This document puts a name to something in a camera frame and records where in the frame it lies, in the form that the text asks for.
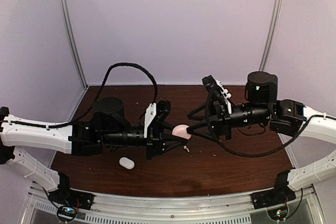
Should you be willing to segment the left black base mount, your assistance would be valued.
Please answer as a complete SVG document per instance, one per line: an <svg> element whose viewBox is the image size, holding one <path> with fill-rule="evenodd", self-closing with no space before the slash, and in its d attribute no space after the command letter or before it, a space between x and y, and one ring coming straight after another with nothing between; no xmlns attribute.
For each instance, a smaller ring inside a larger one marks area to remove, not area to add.
<svg viewBox="0 0 336 224"><path fill-rule="evenodd" d="M90 210L94 195L70 188L69 177L63 173L58 173L59 183L55 191L49 192L49 197L53 202L78 207L79 209Z"/></svg>

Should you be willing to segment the aluminium front frame rail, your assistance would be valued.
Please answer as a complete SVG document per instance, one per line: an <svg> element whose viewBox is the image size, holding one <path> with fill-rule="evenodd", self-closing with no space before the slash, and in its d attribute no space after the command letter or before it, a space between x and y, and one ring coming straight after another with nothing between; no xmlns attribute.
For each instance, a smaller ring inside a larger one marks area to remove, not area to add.
<svg viewBox="0 0 336 224"><path fill-rule="evenodd" d="M278 209L289 215L284 223L325 223L313 186L286 204L256 209L251 193L199 197L128 197L95 193L91 208L80 209L73 223L278 223Z"/></svg>

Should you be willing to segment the white oval charging case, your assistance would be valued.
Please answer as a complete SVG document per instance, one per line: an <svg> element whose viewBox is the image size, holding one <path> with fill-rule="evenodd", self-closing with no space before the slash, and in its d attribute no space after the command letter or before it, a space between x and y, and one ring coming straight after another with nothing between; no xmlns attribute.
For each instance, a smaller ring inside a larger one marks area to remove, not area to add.
<svg viewBox="0 0 336 224"><path fill-rule="evenodd" d="M135 163L131 159L127 157L122 157L119 159L120 166L124 167L125 169L131 170L134 169Z"/></svg>

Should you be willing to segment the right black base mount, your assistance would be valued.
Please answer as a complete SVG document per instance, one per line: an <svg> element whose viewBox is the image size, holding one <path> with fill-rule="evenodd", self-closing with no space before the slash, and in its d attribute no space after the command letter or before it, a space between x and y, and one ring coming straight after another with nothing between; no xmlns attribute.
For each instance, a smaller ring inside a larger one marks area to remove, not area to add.
<svg viewBox="0 0 336 224"><path fill-rule="evenodd" d="M259 191L251 194L254 209L267 208L275 205L285 204L287 201L295 200L295 191L289 188L287 177L290 170L277 175L272 189Z"/></svg>

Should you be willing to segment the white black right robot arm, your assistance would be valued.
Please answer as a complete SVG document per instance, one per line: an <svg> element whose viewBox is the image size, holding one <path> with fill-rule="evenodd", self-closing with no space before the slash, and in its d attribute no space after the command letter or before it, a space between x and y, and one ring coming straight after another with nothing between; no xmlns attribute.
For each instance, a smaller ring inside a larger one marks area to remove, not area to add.
<svg viewBox="0 0 336 224"><path fill-rule="evenodd" d="M212 76L202 79L208 92L206 102L191 111L187 117L197 124L186 128L185 133L200 136L217 143L225 151L240 157L259 158L272 155L298 137L310 137L335 143L335 117L319 112L294 100L278 100L278 78L264 71L248 74L245 85L246 103L235 104L231 94L219 80ZM220 137L232 138L232 129L259 125L291 139L275 149L259 154L241 153L228 148ZM303 168L294 168L277 175L273 189L255 193L256 203L270 199L279 204L286 199L293 200L295 192L306 186L335 175L335 152Z"/></svg>

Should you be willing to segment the pink earbud charging case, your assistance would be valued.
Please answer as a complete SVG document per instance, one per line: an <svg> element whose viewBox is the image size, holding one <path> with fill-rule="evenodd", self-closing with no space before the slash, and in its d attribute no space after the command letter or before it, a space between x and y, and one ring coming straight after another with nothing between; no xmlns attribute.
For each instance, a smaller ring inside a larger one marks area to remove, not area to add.
<svg viewBox="0 0 336 224"><path fill-rule="evenodd" d="M172 135L189 140L192 135L187 132L188 127L185 124L177 125L173 128Z"/></svg>

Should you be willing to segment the left aluminium corner post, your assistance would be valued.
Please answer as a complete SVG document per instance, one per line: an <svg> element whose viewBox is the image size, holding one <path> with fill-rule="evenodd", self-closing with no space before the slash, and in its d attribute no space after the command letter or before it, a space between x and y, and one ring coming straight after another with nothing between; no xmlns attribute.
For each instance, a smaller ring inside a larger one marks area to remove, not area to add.
<svg viewBox="0 0 336 224"><path fill-rule="evenodd" d="M66 30L66 36L68 39L68 44L70 48L70 52L75 64L75 69L77 71L81 86L83 89L86 89L88 87L86 77L83 71L83 67L78 55L78 49L75 41L75 36L70 20L70 13L69 13L69 8L68 8L68 3L67 0L59 0L60 1L60 7L61 7L61 12L64 20L64 25L65 25L65 30Z"/></svg>

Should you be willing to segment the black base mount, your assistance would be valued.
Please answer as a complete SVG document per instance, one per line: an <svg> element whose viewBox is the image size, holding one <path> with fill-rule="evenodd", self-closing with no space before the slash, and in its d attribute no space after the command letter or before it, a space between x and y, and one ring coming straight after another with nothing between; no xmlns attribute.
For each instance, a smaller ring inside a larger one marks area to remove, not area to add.
<svg viewBox="0 0 336 224"><path fill-rule="evenodd" d="M272 189L259 191L251 194L254 209L267 208L275 205L285 204L287 201L295 200L295 191L289 188L287 177L290 170L277 175Z"/></svg>
<svg viewBox="0 0 336 224"><path fill-rule="evenodd" d="M58 173L59 183L55 191L49 192L49 197L53 202L78 207L79 209L90 210L94 195L70 188L69 177L63 173Z"/></svg>

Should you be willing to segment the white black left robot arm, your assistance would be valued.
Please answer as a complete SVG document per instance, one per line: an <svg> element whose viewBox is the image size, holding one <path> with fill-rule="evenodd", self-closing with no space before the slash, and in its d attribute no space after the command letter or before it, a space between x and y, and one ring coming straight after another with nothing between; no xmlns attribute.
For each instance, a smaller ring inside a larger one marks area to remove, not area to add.
<svg viewBox="0 0 336 224"><path fill-rule="evenodd" d="M93 116L88 122L63 124L24 120L1 108L1 164L13 165L25 177L55 194L64 205L76 197L69 177L44 166L23 148L36 147L73 156L93 156L104 147L144 147L146 158L164 154L176 147L186 148L191 135L187 125L172 126L166 122L171 103L161 100L151 103L143 126L131 125L124 116L124 104L116 97L94 102Z"/></svg>

